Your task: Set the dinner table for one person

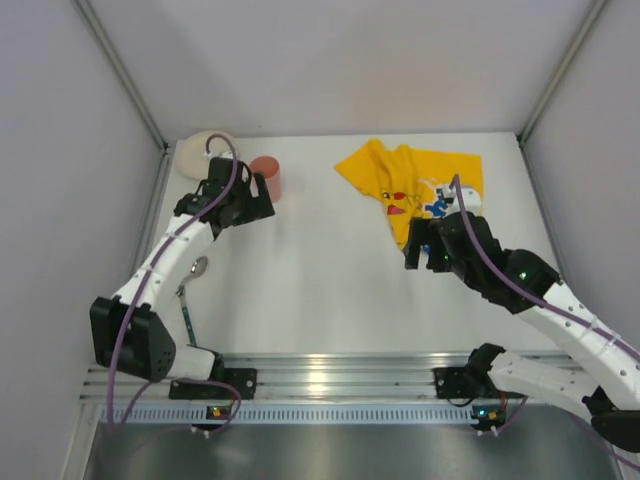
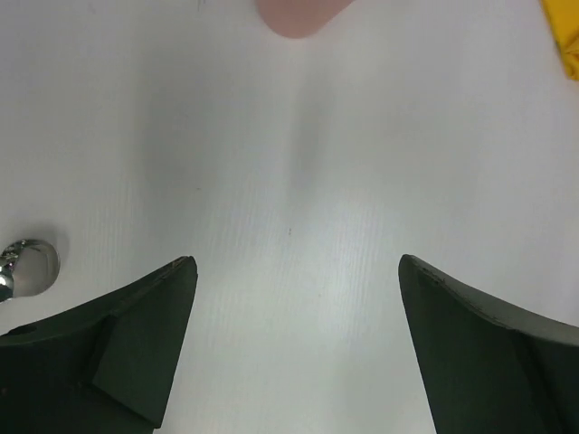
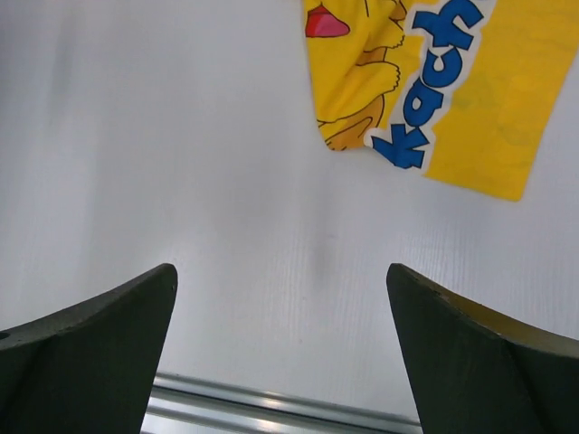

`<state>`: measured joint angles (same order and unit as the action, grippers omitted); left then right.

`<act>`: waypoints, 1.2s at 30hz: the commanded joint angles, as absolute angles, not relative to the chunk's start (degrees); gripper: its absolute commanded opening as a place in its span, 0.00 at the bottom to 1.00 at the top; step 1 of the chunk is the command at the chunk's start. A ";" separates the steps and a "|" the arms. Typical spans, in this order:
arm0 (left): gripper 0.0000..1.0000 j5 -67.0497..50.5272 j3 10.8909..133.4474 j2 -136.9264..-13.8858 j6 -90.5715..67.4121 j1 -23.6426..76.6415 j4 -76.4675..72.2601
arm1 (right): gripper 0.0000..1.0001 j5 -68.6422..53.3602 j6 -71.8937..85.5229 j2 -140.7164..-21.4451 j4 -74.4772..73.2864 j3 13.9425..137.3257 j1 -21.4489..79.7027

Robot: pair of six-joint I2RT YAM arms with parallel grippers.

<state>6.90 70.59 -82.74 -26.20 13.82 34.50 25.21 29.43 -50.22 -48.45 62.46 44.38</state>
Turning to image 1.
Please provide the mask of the pink plastic cup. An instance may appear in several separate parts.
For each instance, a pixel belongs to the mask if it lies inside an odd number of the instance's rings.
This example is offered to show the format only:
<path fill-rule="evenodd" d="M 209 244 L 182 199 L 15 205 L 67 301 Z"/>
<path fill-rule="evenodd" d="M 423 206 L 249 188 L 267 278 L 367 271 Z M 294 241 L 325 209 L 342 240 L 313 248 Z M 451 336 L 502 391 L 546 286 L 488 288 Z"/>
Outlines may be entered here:
<path fill-rule="evenodd" d="M 259 156 L 249 164 L 253 173 L 264 176 L 271 201 L 278 202 L 282 196 L 281 170 L 279 161 L 273 156 Z"/>

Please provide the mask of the yellow pikachu cloth placemat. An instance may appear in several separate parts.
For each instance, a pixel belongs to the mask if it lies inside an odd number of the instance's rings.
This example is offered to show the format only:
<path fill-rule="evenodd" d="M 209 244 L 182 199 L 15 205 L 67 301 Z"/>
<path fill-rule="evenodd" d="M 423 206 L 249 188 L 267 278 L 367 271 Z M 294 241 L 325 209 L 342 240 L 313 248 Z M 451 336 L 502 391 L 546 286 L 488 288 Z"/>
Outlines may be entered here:
<path fill-rule="evenodd" d="M 478 155 L 419 150 L 400 145 L 390 150 L 379 139 L 366 142 L 335 165 L 361 194 L 382 204 L 395 242 L 404 248 L 412 218 L 446 215 L 440 191 L 458 176 L 461 184 L 484 195 L 482 159 Z"/>

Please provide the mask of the white round plate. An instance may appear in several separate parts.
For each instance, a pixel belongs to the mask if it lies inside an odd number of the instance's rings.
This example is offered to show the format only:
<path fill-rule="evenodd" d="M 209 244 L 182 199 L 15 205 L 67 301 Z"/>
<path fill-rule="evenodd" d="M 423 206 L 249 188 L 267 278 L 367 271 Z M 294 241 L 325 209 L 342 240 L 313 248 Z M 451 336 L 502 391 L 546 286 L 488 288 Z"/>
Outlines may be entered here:
<path fill-rule="evenodd" d="M 219 130 L 198 132 L 186 140 L 179 141 L 174 154 L 174 164 L 184 177 L 203 180 L 208 177 L 209 162 L 212 158 L 231 159 L 232 144 L 239 152 L 236 139 L 229 133 Z"/>

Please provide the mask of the green-handled metal spoon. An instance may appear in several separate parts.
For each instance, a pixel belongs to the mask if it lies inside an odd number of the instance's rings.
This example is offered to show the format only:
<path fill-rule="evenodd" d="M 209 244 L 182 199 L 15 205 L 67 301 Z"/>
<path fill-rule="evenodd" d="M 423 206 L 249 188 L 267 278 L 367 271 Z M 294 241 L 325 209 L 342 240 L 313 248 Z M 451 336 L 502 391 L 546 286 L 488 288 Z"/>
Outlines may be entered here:
<path fill-rule="evenodd" d="M 198 257 L 191 265 L 189 272 L 183 278 L 176 291 L 182 317 L 185 323 L 188 343 L 193 347 L 197 347 L 198 342 L 191 315 L 191 304 L 193 303 L 194 295 L 197 290 L 197 281 L 206 273 L 208 263 L 209 261 L 206 256 Z"/>

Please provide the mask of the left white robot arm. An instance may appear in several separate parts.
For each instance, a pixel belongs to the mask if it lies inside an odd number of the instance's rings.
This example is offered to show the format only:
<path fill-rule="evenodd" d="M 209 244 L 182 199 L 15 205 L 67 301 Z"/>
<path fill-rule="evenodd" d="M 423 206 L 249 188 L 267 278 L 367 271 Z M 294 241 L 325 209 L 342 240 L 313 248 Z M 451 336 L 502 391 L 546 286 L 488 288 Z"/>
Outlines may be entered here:
<path fill-rule="evenodd" d="M 177 299 L 196 260 L 223 230 L 275 213 L 266 180 L 242 161 L 217 157 L 207 179 L 176 204 L 165 233 L 132 277 L 90 307 L 96 362 L 150 382 L 211 380 L 222 364 L 213 350 L 191 345 Z"/>

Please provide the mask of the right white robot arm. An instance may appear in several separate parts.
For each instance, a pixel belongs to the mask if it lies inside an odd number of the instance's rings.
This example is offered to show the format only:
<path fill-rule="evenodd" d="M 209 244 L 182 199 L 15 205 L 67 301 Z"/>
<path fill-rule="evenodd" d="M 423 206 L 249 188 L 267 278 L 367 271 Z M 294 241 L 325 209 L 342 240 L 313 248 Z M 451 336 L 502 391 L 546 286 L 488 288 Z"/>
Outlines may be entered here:
<path fill-rule="evenodd" d="M 533 397 L 586 422 L 607 442 L 639 450 L 639 354 L 577 299 L 559 273 L 538 255 L 504 249 L 486 220 L 454 213 L 416 218 L 409 227 L 405 267 L 452 273 L 488 302 L 551 339 L 577 365 L 545 366 L 504 347 L 484 343 L 467 363 L 438 375 L 439 397 L 473 401 L 501 392 Z"/>

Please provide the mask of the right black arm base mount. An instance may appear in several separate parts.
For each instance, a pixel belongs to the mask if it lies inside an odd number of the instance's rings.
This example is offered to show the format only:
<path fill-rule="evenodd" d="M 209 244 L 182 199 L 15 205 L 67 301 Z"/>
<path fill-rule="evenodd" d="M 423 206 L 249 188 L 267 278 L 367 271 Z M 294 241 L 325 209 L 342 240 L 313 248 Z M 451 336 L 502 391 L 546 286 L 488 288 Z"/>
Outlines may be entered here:
<path fill-rule="evenodd" d="M 435 368 L 433 375 L 437 398 L 455 407 L 466 407 L 474 400 L 494 396 L 494 388 L 488 378 L 466 367 Z"/>

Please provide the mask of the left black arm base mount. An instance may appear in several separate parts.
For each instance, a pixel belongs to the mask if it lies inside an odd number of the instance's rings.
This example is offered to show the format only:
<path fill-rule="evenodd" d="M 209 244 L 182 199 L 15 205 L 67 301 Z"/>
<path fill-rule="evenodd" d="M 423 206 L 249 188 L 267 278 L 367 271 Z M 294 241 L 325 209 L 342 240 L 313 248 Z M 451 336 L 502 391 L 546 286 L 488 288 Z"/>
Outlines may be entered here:
<path fill-rule="evenodd" d="M 258 371 L 254 368 L 227 368 L 220 383 L 233 387 L 242 400 L 252 400 L 257 387 Z M 231 400 L 227 388 L 193 381 L 173 380 L 169 390 L 171 400 Z"/>

